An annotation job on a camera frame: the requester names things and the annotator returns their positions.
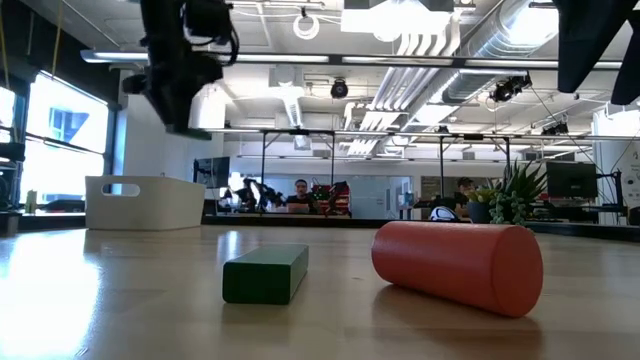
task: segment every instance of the red object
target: red object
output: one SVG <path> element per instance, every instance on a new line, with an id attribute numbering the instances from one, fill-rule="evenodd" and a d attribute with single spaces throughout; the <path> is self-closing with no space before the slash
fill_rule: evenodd
<path id="1" fill-rule="evenodd" d="M 521 226 L 391 222 L 371 256 L 388 282 L 510 317 L 542 291 L 540 248 Z"/>

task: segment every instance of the green block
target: green block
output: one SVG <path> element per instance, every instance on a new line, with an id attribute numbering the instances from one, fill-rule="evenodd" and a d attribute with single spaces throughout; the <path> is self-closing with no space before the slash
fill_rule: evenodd
<path id="1" fill-rule="evenodd" d="M 233 304 L 287 305 L 308 265 L 307 245 L 262 246 L 224 264 L 222 298 Z"/>

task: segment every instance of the red cylinder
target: red cylinder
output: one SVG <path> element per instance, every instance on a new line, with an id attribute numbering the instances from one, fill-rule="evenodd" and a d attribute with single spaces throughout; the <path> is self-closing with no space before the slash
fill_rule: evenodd
<path id="1" fill-rule="evenodd" d="M 531 311 L 542 291 L 540 248 L 521 226 L 391 222 L 371 257 L 390 283 L 510 317 Z"/>

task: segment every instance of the man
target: man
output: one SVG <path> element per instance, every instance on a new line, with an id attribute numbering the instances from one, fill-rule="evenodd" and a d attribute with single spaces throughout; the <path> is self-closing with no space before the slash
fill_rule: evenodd
<path id="1" fill-rule="evenodd" d="M 303 179 L 296 181 L 296 194 L 287 198 L 289 212 L 317 214 L 318 206 L 313 197 L 307 192 L 308 185 Z"/>
<path id="2" fill-rule="evenodd" d="M 458 179 L 458 191 L 453 194 L 453 198 L 456 200 L 456 214 L 458 216 L 469 217 L 469 211 L 467 210 L 468 195 L 474 191 L 476 191 L 476 187 L 473 180 L 468 177 Z"/>

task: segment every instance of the plant pot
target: plant pot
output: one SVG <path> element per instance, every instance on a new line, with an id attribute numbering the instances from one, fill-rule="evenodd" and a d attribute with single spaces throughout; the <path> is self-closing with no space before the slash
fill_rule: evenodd
<path id="1" fill-rule="evenodd" d="M 467 210 L 469 217 L 474 224 L 489 224 L 491 222 L 491 213 L 489 213 L 491 205 L 488 203 L 469 202 Z"/>

